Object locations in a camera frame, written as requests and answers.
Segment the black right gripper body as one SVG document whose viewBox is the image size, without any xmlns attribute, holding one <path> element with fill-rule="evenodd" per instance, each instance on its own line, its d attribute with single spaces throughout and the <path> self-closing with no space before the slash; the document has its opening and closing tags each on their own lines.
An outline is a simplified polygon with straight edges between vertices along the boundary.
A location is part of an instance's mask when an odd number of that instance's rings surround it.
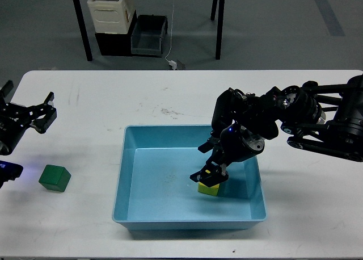
<svg viewBox="0 0 363 260">
<path fill-rule="evenodd" d="M 234 123 L 221 132 L 213 147 L 211 159 L 218 165 L 230 165 L 262 153 L 264 147 L 263 138 Z"/>
</svg>

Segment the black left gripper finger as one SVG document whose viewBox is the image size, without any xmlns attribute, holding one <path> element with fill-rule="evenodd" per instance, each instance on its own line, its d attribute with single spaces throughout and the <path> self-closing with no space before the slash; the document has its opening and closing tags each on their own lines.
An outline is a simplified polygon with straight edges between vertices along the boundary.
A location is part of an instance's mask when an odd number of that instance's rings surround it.
<svg viewBox="0 0 363 260">
<path fill-rule="evenodd" d="M 11 92 L 11 90 L 14 88 L 14 83 L 12 80 L 8 80 L 2 87 L 0 90 L 1 93 L 1 106 L 4 106 L 6 104 L 5 102 L 5 97 L 7 97 L 9 95 L 9 93 Z"/>
<path fill-rule="evenodd" d="M 42 104 L 29 106 L 25 109 L 25 129 L 33 128 L 39 134 L 44 134 L 57 117 L 53 104 L 54 92 L 50 92 Z"/>
</svg>

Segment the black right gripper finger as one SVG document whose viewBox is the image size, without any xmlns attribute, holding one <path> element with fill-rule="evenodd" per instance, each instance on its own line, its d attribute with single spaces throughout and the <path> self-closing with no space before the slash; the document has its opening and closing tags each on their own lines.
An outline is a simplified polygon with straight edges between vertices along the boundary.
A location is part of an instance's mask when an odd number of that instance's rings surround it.
<svg viewBox="0 0 363 260">
<path fill-rule="evenodd" d="M 226 168 L 226 163 L 217 163 L 209 158 L 204 167 L 200 171 L 191 174 L 189 178 L 205 186 L 215 186 L 228 180 L 229 174 Z"/>
<path fill-rule="evenodd" d="M 207 141 L 200 145 L 197 149 L 201 153 L 207 153 L 210 150 L 213 152 L 223 153 L 223 147 L 221 145 L 220 138 L 213 136 L 210 136 Z"/>
</svg>

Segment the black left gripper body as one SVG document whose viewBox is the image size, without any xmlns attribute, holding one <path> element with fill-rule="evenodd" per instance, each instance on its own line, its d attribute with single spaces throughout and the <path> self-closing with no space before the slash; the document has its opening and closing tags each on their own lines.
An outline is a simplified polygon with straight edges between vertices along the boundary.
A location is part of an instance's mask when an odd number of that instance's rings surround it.
<svg viewBox="0 0 363 260">
<path fill-rule="evenodd" d="M 13 103 L 1 106 L 1 155 L 10 155 L 24 135 L 26 108 Z"/>
</svg>

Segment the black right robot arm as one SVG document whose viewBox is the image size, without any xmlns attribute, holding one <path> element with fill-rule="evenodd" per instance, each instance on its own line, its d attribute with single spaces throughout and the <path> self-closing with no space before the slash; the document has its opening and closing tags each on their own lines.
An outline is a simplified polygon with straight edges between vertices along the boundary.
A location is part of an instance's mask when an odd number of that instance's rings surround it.
<svg viewBox="0 0 363 260">
<path fill-rule="evenodd" d="M 210 137 L 199 146 L 211 155 L 190 178 L 207 187 L 226 181 L 231 163 L 260 154 L 279 131 L 294 148 L 361 162 L 362 76 L 339 85 L 273 87 L 259 97 L 227 89 L 217 98 Z"/>
</svg>

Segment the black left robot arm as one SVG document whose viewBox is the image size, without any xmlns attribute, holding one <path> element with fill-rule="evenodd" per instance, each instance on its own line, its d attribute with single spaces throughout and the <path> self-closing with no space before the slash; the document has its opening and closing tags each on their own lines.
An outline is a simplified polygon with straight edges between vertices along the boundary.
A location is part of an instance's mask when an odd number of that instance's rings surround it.
<svg viewBox="0 0 363 260">
<path fill-rule="evenodd" d="M 45 100 L 36 106 L 22 106 L 5 102 L 5 97 L 14 88 L 13 81 L 1 87 L 1 155 L 10 155 L 25 131 L 33 128 L 44 134 L 57 117 L 54 107 L 54 93 L 50 92 Z"/>
</svg>

